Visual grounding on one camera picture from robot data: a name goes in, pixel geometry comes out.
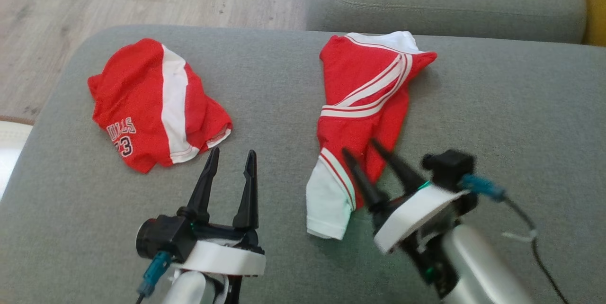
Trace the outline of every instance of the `white stripe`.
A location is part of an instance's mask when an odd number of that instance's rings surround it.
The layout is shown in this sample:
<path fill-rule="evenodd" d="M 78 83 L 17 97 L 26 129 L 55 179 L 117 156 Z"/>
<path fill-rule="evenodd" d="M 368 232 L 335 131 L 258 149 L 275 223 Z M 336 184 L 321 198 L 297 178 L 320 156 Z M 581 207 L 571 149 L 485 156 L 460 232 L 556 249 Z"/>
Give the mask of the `white stripe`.
<path fill-rule="evenodd" d="M 359 101 L 360 99 L 364 99 L 369 95 L 377 92 L 378 90 L 385 88 L 385 86 L 389 85 L 398 75 L 396 73 L 389 73 L 385 75 L 387 71 L 389 71 L 395 64 L 402 63 L 402 56 L 398 54 L 396 58 L 394 58 L 393 62 L 389 64 L 381 73 L 379 73 L 376 77 L 374 77 L 371 81 L 366 84 L 360 86 L 355 89 L 353 92 L 347 95 L 340 103 L 337 103 L 335 106 L 350 106 L 353 103 Z"/>
<path fill-rule="evenodd" d="M 383 105 L 387 103 L 389 98 L 392 97 L 394 93 L 396 93 L 400 87 L 403 85 L 404 81 L 408 77 L 411 67 L 412 67 L 412 56 L 410 54 L 405 54 L 404 58 L 407 60 L 407 64 L 405 65 L 405 71 L 402 74 L 402 77 L 398 80 L 398 83 L 387 92 L 385 95 L 377 99 L 377 101 L 373 102 L 370 105 L 366 106 L 350 106 L 350 107 L 335 107 L 335 106 L 323 106 L 322 112 L 320 112 L 320 116 L 329 116 L 329 117 L 342 117 L 342 118 L 361 118 L 366 116 L 372 116 L 379 112 Z"/>
<path fill-rule="evenodd" d="M 344 186 L 346 187 L 346 189 L 343 189 L 343 191 L 347 192 L 346 196 L 347 196 L 348 199 L 351 196 L 351 202 L 350 202 L 351 210 L 355 211 L 355 209 L 356 209 L 356 194 L 355 194 L 355 191 L 353 189 L 353 183 L 351 183 L 351 180 L 349 179 L 349 176 L 347 175 L 347 172 L 340 165 L 339 160 L 337 160 L 337 158 L 333 155 L 333 153 L 331 153 L 325 147 L 322 148 L 322 151 L 320 151 L 320 158 L 321 158 L 321 160 L 322 160 L 322 157 L 324 157 L 328 162 L 330 162 L 330 164 L 332 164 L 332 166 L 335 168 L 335 171 L 339 174 L 340 178 L 343 179 L 343 181 L 345 182 Z M 332 174 L 334 174 L 333 169 L 329 165 L 327 165 L 326 168 Z M 333 176 L 340 183 L 339 177 L 337 177 L 337 175 L 333 175 Z"/>
<path fill-rule="evenodd" d="M 322 156 L 322 154 L 320 154 L 320 157 L 318 158 L 318 160 L 320 161 L 320 163 L 322 163 L 324 165 L 324 168 L 326 168 L 326 170 L 330 173 L 330 176 L 335 181 L 335 185 L 338 185 L 339 189 L 343 192 L 343 194 L 347 200 L 347 205 L 349 205 L 349 207 L 351 207 L 351 211 L 355 211 L 356 208 L 351 203 L 351 200 L 350 200 L 350 198 L 353 198 L 353 197 L 350 196 L 350 194 L 348 194 L 347 188 L 345 188 L 343 183 L 340 181 L 339 177 L 335 174 L 335 171 L 333 170 L 333 168 L 331 168 L 329 162 L 326 160 L 326 158 L 324 156 Z"/>
<path fill-rule="evenodd" d="M 223 131 L 223 134 L 222 134 L 222 135 L 218 136 L 218 137 L 217 137 L 217 138 L 215 138 L 215 139 L 212 139 L 212 140 L 208 140 L 208 141 L 206 141 L 206 146 L 207 146 L 209 149 L 210 149 L 210 148 L 212 148 L 212 147 L 218 146 L 218 145 L 219 145 L 219 143 L 223 142 L 223 141 L 224 141 L 224 140 L 227 138 L 227 136 L 229 136 L 229 134 L 231 134 L 231 133 L 232 133 L 232 130 L 231 130 L 231 129 L 225 129 L 225 130 Z"/>
<path fill-rule="evenodd" d="M 187 142 L 186 134 L 186 61 L 162 45 L 162 125 L 169 139 L 173 163 L 185 162 L 199 149 Z"/>
<path fill-rule="evenodd" d="M 383 99 L 385 99 L 386 97 L 389 97 L 389 95 L 394 92 L 394 90 L 398 87 L 398 85 L 401 84 L 403 70 L 404 70 L 404 66 L 403 66 L 403 64 L 400 64 L 400 65 L 398 65 L 395 69 L 393 69 L 390 72 L 390 77 L 389 78 L 391 78 L 392 80 L 394 80 L 396 78 L 399 78 L 398 82 L 396 82 L 396 85 L 394 85 L 394 87 L 389 92 L 387 92 L 386 94 L 384 94 L 383 96 L 381 96 L 379 99 L 373 101 L 370 104 L 358 105 L 358 106 L 332 106 L 332 105 L 324 105 L 324 106 L 322 106 L 322 108 L 326 109 L 326 110 L 343 110 L 344 108 L 346 108 L 348 110 L 366 110 L 366 109 L 369 109 L 371 107 L 375 107 L 379 103 L 381 103 L 381 101 L 383 101 Z"/>

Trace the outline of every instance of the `black cable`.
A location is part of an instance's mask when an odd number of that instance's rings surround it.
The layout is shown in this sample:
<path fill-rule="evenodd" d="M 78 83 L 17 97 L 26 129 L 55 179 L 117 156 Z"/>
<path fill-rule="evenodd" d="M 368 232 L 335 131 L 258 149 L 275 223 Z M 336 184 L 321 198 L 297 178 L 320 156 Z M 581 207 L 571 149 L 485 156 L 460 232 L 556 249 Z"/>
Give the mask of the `black cable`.
<path fill-rule="evenodd" d="M 543 261 L 541 261 L 541 257 L 539 257 L 539 249 L 537 247 L 537 233 L 536 233 L 535 223 L 528 216 L 528 214 L 524 213 L 524 211 L 522 211 L 522 209 L 515 202 L 513 202 L 513 200 L 511 200 L 511 198 L 509 198 L 508 196 L 505 196 L 503 201 L 506 203 L 506 205 L 509 206 L 509 208 L 513 209 L 513 211 L 517 215 L 519 215 L 519 217 L 521 217 L 522 220 L 524 220 L 524 222 L 526 222 L 526 224 L 528 225 L 528 228 L 530 228 L 531 239 L 532 239 L 530 241 L 530 244 L 532 246 L 532 255 L 535 258 L 536 263 L 539 265 L 539 268 L 541 269 L 541 271 L 543 271 L 543 274 L 545 274 L 545 276 L 547 277 L 547 280 L 549 280 L 549 282 L 552 284 L 553 289 L 556 291 L 556 293 L 558 294 L 558 296 L 560 297 L 562 302 L 564 302 L 564 304 L 570 304 L 569 301 L 566 299 L 566 297 L 564 297 L 562 291 L 560 291 L 560 288 L 556 284 L 556 281 L 554 280 L 552 275 L 549 273 L 549 271 L 547 271 L 547 268 L 545 267 L 545 265 L 543 265 Z"/>
<path fill-rule="evenodd" d="M 234 277 L 230 280 L 231 289 L 227 294 L 225 302 L 227 304 L 238 304 L 240 301 L 240 287 L 242 286 L 242 277 Z"/>

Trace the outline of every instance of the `white rug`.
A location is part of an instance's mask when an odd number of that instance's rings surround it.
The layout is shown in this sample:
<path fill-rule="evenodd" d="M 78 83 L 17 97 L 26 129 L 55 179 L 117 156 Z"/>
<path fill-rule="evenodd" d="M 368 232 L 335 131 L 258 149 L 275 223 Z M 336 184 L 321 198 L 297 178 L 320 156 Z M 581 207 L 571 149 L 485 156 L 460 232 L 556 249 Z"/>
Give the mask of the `white rug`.
<path fill-rule="evenodd" d="M 31 125 L 0 121 L 0 199 L 30 131 Z"/>

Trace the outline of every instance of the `gray fabric upholstery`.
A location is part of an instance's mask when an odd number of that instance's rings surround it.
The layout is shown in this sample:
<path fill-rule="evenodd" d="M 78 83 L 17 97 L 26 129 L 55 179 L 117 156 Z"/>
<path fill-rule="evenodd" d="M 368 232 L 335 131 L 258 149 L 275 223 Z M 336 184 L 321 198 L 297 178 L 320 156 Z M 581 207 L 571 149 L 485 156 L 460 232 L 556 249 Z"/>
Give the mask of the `gray fabric upholstery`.
<path fill-rule="evenodd" d="M 308 30 L 580 43 L 585 0 L 307 0 Z"/>
<path fill-rule="evenodd" d="M 324 104 L 321 32 L 195 27 L 117 27 L 72 58 L 33 128 L 0 202 L 0 302 L 130 303 L 149 261 L 137 256 L 139 225 L 186 203 L 207 154 L 148 175 L 119 159 L 90 119 L 87 77 L 120 47 L 156 38 L 183 56 L 208 95 L 231 114 L 210 199 L 212 222 L 229 224 L 244 186 L 247 151 L 259 161 L 259 236 L 266 275 L 246 279 L 242 302 L 436 303 L 401 253 L 381 256 L 365 211 L 343 241 L 305 232 L 305 184 L 316 163 Z M 602 303 L 606 186 L 606 49 L 497 39 L 418 36 L 438 58 L 410 86 L 397 147 L 416 164 L 450 147 L 478 156 L 478 173 L 511 190 L 532 214 L 540 250 L 574 303 Z M 380 186 L 398 194 L 387 172 Z M 556 303 L 524 233 L 504 206 L 483 200 L 466 215 L 511 263 L 538 303 Z M 149 303 L 159 303 L 160 281 Z"/>

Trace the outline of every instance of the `jersey number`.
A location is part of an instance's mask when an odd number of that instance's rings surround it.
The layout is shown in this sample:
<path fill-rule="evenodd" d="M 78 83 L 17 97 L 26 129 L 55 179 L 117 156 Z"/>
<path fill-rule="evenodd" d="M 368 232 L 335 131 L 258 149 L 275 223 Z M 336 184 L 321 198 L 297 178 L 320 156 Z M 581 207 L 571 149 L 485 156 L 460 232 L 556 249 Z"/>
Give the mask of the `jersey number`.
<path fill-rule="evenodd" d="M 129 136 L 124 136 L 123 138 L 120 138 L 120 141 L 115 142 L 114 146 L 116 147 L 116 150 L 119 151 L 120 155 L 122 155 L 123 157 L 128 157 L 131 153 L 133 153 L 133 145 L 130 143 Z"/>

